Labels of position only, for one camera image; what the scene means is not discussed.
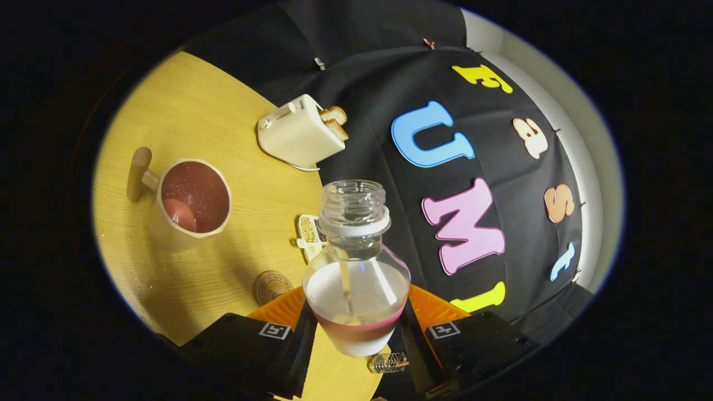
metal spring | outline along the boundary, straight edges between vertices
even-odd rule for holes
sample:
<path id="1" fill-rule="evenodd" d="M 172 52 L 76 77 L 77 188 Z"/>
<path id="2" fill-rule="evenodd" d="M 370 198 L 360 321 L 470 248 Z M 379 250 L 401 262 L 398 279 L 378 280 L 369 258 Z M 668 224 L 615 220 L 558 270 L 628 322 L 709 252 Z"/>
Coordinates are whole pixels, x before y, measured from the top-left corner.
<path id="1" fill-rule="evenodd" d="M 404 352 L 377 354 L 369 361 L 369 370 L 372 373 L 403 372 L 408 364 Z"/>

letter m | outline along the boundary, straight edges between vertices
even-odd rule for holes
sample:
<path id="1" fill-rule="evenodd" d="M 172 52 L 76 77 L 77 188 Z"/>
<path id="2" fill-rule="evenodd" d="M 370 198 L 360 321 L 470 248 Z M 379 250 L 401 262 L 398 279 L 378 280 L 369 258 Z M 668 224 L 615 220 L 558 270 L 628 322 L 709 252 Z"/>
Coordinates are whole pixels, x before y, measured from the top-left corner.
<path id="1" fill-rule="evenodd" d="M 478 227 L 493 203 L 493 195 L 482 178 L 473 187 L 443 200 L 425 198 L 421 202 L 424 215 L 431 225 L 438 225 L 443 216 L 456 214 L 436 233 L 439 240 L 464 241 L 458 245 L 441 246 L 441 264 L 446 274 L 456 274 L 459 268 L 493 253 L 505 252 L 505 236 L 498 228 Z"/>

light blue letter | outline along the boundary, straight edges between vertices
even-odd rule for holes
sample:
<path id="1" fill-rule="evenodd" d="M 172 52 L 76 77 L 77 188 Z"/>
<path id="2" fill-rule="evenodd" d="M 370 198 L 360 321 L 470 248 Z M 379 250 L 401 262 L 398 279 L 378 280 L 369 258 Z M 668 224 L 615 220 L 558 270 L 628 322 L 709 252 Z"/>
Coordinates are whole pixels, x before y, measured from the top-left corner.
<path id="1" fill-rule="evenodd" d="M 453 134 L 453 140 L 437 148 L 425 151 L 414 142 L 414 135 L 432 126 L 453 125 L 451 114 L 437 101 L 429 101 L 424 108 L 409 111 L 396 117 L 391 125 L 391 137 L 401 155 L 418 167 L 433 167 L 460 156 L 476 157 L 470 141 L 460 132 Z"/>
<path id="2" fill-rule="evenodd" d="M 567 244 L 567 251 L 560 256 L 559 259 L 555 262 L 555 265 L 552 267 L 552 273 L 550 274 L 550 281 L 557 280 L 557 274 L 559 274 L 560 270 L 565 269 L 567 270 L 570 267 L 570 263 L 572 262 L 572 258 L 575 257 L 575 244 L 574 243 L 569 243 Z"/>

bread slice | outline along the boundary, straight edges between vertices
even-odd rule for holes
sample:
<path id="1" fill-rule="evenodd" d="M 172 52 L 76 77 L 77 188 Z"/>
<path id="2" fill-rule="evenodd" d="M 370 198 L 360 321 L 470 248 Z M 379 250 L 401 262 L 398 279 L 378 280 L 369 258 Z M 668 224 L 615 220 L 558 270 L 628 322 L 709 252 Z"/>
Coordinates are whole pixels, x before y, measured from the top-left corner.
<path id="1" fill-rule="evenodd" d="M 325 121 L 324 125 L 327 126 L 327 128 L 329 128 L 329 130 L 334 134 L 334 136 L 336 136 L 340 141 L 344 142 L 349 139 L 349 136 L 346 132 L 344 132 L 342 126 L 337 123 L 336 119 Z"/>
<path id="2" fill-rule="evenodd" d="M 340 126 L 347 122 L 347 113 L 339 106 L 332 106 L 319 112 L 319 117 L 325 123 L 329 120 L 337 120 Z"/>

mug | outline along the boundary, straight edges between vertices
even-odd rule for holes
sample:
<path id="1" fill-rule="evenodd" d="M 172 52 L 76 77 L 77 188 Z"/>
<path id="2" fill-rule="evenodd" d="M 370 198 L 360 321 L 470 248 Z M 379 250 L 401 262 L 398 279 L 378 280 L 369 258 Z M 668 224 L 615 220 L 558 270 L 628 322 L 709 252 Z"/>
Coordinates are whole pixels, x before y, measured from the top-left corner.
<path id="1" fill-rule="evenodd" d="M 204 160 L 182 158 L 157 176 L 148 169 L 151 157 L 146 147 L 134 152 L 126 187 L 132 201 L 139 199 L 142 183 L 156 192 L 148 224 L 151 238 L 178 252 L 223 231 L 232 199 L 219 170 Z"/>

